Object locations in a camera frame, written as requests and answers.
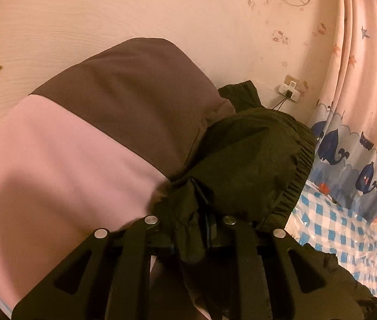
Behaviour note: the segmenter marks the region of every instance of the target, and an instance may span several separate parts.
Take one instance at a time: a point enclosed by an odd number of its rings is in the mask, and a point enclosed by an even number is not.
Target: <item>curtain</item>
[[[377,0],[339,0],[333,53],[310,125],[309,179],[340,206],[377,218]]]

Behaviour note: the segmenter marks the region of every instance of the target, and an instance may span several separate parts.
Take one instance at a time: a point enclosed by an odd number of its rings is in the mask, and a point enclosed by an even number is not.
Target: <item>silver screw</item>
[[[104,238],[108,235],[107,230],[105,229],[98,229],[95,231],[95,237],[96,238]]]
[[[148,217],[146,217],[144,219],[145,223],[149,224],[149,225],[154,225],[155,223],[157,223],[159,221],[159,219],[154,216],[154,215],[149,215]]]
[[[235,217],[232,217],[231,215],[226,215],[224,218],[223,218],[223,221],[224,223],[226,223],[227,225],[234,225],[236,223],[236,218]]]
[[[286,232],[282,229],[276,229],[273,231],[273,235],[277,238],[284,238],[286,236]]]

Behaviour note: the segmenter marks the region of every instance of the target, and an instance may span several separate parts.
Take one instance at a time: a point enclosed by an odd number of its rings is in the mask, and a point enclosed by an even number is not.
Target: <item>blue and white checkered bag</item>
[[[340,266],[377,297],[377,229],[340,207],[307,181],[291,213],[287,231],[301,245],[333,253]]]

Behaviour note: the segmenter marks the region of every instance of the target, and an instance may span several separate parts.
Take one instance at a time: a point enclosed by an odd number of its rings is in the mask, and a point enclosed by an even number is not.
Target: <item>white power adapter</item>
[[[296,83],[294,81],[291,81],[289,85],[281,84],[279,86],[279,94],[282,94],[283,96],[287,97],[288,99],[294,102],[298,102],[300,93],[298,90],[295,90],[295,86]]]

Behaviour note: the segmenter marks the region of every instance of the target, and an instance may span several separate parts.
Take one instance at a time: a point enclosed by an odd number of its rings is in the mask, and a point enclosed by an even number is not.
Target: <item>orange starfish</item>
[[[334,50],[332,51],[335,56],[338,56],[338,51],[340,51],[341,49],[339,48],[339,46],[337,46],[336,44],[334,45]]]
[[[353,65],[353,68],[354,68],[354,64],[356,64],[357,63],[357,61],[356,61],[356,59],[354,58],[354,55],[350,55],[349,57],[348,57],[348,64],[349,65]]]

